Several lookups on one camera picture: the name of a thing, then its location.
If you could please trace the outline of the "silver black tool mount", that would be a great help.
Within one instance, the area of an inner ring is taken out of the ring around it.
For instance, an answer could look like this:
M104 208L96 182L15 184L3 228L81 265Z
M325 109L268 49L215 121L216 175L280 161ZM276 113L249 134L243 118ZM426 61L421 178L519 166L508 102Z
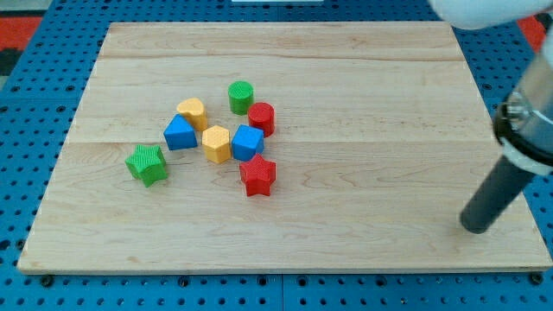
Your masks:
M552 40L546 39L495 115L503 156L534 175L552 172Z

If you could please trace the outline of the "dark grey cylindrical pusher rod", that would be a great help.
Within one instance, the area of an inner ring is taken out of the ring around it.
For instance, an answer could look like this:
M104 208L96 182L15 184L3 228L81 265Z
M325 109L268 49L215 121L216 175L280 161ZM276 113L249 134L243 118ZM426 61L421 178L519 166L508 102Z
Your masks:
M501 156L461 211L462 226L471 233L486 232L533 177Z

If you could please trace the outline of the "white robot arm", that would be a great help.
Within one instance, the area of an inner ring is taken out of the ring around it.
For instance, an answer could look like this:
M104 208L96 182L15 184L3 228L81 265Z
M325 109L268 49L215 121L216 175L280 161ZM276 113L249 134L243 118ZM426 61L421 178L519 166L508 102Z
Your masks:
M458 29L489 28L552 11L552 0L429 0ZM463 227L486 232L536 175L552 172L552 31L520 81L498 106L493 133L502 156L460 213Z

